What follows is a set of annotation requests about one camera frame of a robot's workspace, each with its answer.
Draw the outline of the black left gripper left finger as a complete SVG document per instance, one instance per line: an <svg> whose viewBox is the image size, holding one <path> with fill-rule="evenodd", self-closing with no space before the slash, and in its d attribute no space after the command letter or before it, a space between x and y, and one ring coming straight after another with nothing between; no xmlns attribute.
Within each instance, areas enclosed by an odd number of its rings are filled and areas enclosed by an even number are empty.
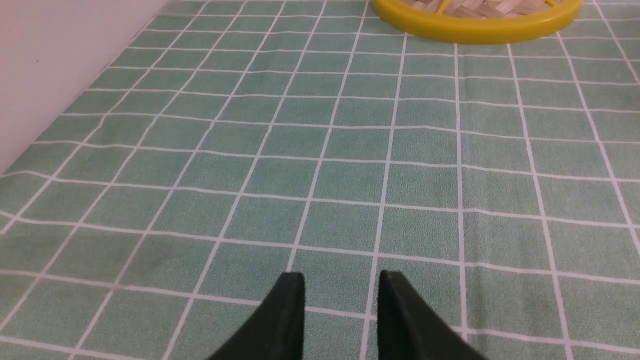
<svg viewBox="0 0 640 360"><path fill-rule="evenodd" d="M306 283L283 272L273 287L210 360L301 360L304 354Z"/></svg>

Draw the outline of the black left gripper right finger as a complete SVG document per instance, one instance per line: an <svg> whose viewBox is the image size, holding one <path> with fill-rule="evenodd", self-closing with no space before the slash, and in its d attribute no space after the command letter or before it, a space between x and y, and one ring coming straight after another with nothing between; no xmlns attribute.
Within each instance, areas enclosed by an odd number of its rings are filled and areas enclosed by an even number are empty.
<svg viewBox="0 0 640 360"><path fill-rule="evenodd" d="M377 294L380 360L484 360L426 303L400 271L383 270Z"/></svg>

